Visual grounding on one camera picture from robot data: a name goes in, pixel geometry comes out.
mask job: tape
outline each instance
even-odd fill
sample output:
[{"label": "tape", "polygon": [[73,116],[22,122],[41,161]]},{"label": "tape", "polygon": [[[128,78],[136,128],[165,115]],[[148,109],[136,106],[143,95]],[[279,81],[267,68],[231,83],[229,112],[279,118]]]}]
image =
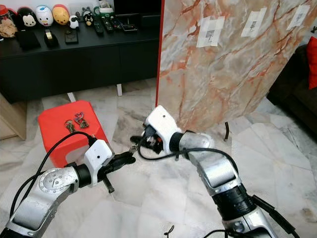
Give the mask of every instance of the tape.
[{"label": "tape", "polygon": [[291,22],[289,23],[288,27],[286,28],[286,30],[290,30],[291,28],[293,28],[295,26],[302,25],[310,7],[311,6],[309,6],[309,5],[298,6],[298,8],[297,8]]},{"label": "tape", "polygon": [[205,17],[201,22],[196,47],[218,46],[223,25],[224,16],[217,20],[210,20],[210,16]]},{"label": "tape", "polygon": [[249,18],[242,30],[241,37],[255,38],[258,35],[264,15],[266,13],[266,9],[266,7],[263,7],[260,9],[260,11],[251,11]]}]

